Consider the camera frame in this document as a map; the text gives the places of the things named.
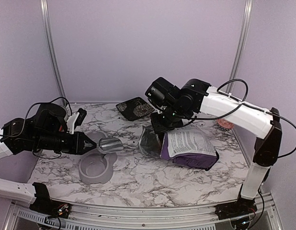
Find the metal food scoop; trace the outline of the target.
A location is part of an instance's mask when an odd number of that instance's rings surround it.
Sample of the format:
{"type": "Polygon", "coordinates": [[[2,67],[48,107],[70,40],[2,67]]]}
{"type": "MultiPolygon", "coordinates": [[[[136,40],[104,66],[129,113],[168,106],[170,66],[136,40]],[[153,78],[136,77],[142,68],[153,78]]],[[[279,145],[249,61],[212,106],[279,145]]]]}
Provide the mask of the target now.
{"type": "Polygon", "coordinates": [[[101,138],[98,142],[98,147],[103,154],[114,153],[124,149],[119,138],[101,138]]]}

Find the grey double pet bowl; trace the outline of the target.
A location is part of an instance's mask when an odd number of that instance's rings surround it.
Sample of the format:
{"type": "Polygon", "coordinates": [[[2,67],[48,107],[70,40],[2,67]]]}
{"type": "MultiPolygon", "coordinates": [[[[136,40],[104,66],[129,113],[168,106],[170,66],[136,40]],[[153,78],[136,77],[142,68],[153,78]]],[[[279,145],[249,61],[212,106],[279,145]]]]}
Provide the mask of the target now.
{"type": "Polygon", "coordinates": [[[80,158],[80,180],[86,185],[106,184],[113,176],[116,161],[116,153],[102,154],[98,148],[90,150],[80,158]]]}

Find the purple pet food bag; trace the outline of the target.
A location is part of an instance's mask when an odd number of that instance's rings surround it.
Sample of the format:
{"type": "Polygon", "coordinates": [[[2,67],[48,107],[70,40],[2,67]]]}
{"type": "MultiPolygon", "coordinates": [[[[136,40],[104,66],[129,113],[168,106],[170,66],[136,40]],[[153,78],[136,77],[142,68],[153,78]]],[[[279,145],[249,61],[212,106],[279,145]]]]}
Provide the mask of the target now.
{"type": "Polygon", "coordinates": [[[206,171],[219,160],[208,136],[195,125],[160,135],[154,133],[152,126],[142,126],[138,149],[146,157],[159,157],[180,166],[206,171]]]}

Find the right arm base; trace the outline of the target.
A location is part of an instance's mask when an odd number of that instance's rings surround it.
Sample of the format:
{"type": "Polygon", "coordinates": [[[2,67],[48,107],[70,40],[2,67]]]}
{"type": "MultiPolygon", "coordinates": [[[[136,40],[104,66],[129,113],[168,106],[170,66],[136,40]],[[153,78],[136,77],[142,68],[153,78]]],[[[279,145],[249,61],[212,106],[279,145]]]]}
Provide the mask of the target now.
{"type": "Polygon", "coordinates": [[[255,205],[238,205],[235,202],[219,204],[215,206],[215,214],[219,220],[235,218],[247,214],[255,214],[258,210],[255,205]]]}

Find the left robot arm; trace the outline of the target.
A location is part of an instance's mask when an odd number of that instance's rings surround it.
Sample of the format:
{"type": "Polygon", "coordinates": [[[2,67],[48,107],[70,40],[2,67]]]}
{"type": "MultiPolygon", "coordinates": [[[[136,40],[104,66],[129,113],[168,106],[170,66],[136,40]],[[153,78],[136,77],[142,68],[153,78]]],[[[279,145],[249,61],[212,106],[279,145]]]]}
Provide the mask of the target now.
{"type": "MultiPolygon", "coordinates": [[[[55,103],[38,106],[32,117],[15,118],[0,129],[0,160],[23,151],[51,150],[56,154],[83,155],[97,148],[86,134],[75,131],[87,114],[85,110],[68,115],[66,108],[55,103]]],[[[45,213],[52,213],[56,207],[42,183],[21,184],[0,178],[0,196],[36,203],[45,213]]]]}

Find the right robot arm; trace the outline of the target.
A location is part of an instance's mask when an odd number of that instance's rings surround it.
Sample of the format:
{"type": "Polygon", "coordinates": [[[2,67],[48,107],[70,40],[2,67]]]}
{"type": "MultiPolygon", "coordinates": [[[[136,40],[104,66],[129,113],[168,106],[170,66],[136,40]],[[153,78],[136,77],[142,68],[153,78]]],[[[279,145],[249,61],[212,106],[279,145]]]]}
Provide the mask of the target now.
{"type": "Polygon", "coordinates": [[[160,113],[152,113],[151,123],[156,134],[182,127],[182,120],[196,120],[194,114],[211,115],[246,129],[256,136],[255,151],[245,182],[242,184],[232,211],[243,214],[250,208],[266,174],[279,155],[282,127],[278,110],[255,108],[245,99],[239,100],[213,87],[210,83],[191,79],[178,88],[163,77],[148,87],[145,96],[160,113]]]}

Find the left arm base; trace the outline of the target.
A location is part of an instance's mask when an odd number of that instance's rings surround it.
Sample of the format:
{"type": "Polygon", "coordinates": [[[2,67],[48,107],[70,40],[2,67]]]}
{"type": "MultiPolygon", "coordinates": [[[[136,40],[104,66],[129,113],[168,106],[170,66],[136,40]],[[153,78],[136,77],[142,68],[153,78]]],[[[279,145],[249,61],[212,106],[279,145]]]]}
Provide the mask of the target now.
{"type": "Polygon", "coordinates": [[[59,217],[67,219],[71,211],[71,204],[61,202],[53,202],[51,204],[31,204],[29,206],[29,209],[42,214],[46,214],[51,218],[59,217]]]}

